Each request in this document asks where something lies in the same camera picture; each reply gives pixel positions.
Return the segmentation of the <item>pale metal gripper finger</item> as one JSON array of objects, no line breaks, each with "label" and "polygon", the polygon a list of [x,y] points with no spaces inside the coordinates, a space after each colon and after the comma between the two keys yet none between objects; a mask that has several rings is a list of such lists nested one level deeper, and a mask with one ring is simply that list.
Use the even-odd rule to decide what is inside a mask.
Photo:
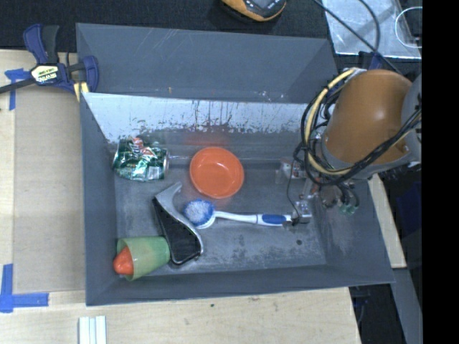
[{"label": "pale metal gripper finger", "polygon": [[299,226],[300,224],[308,224],[311,221],[312,211],[307,201],[294,201],[284,217],[286,221],[283,222],[283,226]]},{"label": "pale metal gripper finger", "polygon": [[302,180],[306,178],[304,167],[295,160],[281,158],[275,170],[275,184],[280,185],[287,181]]}]

